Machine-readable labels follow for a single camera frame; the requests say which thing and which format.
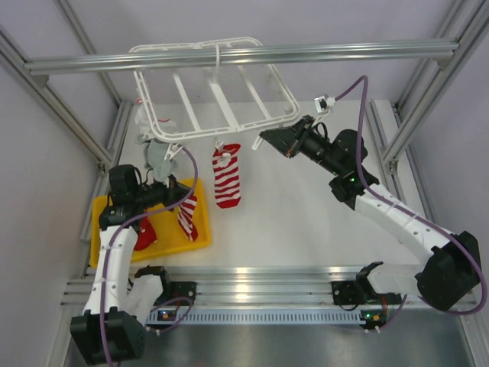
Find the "red white striped sock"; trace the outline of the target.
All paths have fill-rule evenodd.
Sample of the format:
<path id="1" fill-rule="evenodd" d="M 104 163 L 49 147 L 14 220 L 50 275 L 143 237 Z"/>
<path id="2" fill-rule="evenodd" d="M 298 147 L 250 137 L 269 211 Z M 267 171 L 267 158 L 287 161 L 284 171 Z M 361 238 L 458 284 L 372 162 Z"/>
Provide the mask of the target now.
<path id="1" fill-rule="evenodd" d="M 241 181 L 239 176 L 238 143 L 223 144 L 215 149 L 212 156 L 214 174 L 214 197 L 220 209 L 231 209 L 241 201 Z"/>

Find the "white clip hanger rack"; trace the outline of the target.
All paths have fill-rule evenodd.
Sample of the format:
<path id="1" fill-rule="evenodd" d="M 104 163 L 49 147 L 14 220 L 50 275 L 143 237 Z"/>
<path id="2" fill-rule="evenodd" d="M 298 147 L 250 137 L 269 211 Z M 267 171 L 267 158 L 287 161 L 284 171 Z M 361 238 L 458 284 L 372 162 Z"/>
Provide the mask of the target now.
<path id="1" fill-rule="evenodd" d="M 221 48 L 249 48 L 252 37 L 173 44 L 142 44 L 131 53 Z M 273 64 L 187 67 L 134 72 L 155 138 L 171 144 L 276 128 L 294 122 L 300 106 Z M 177 133 L 166 133 L 158 119 L 171 119 Z"/>

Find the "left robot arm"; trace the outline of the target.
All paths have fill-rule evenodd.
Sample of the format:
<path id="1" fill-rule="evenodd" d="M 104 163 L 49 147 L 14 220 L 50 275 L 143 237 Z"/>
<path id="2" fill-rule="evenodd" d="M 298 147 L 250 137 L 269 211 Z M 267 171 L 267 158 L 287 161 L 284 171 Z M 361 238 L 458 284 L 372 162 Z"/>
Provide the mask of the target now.
<path id="1" fill-rule="evenodd" d="M 71 336 L 87 365 L 116 366 L 143 356 L 146 320 L 154 304 L 173 293 L 162 267 L 146 267 L 129 279 L 131 256 L 148 209 L 177 208 L 195 188 L 169 176 L 166 183 L 147 184 L 130 164 L 108 174 L 109 203 L 99 216 L 99 260 L 89 299 L 70 323 Z"/>

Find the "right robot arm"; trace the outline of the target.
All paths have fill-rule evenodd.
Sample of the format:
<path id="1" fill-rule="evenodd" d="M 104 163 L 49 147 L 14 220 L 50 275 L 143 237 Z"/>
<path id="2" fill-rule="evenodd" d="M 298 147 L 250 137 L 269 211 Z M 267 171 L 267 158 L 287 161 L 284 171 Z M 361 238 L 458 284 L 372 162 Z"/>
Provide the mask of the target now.
<path id="1" fill-rule="evenodd" d="M 337 201 L 377 223 L 417 258 L 418 265 L 376 261 L 363 267 L 355 277 L 361 302 L 374 303 L 384 294 L 413 295 L 449 312 L 481 283 L 477 239 L 469 232 L 437 229 L 392 196 L 363 168 L 368 152 L 355 130 L 342 130 L 330 140 L 325 124 L 305 115 L 289 127 L 262 131 L 260 137 L 284 157 L 303 154 L 332 173 L 329 186 Z"/>

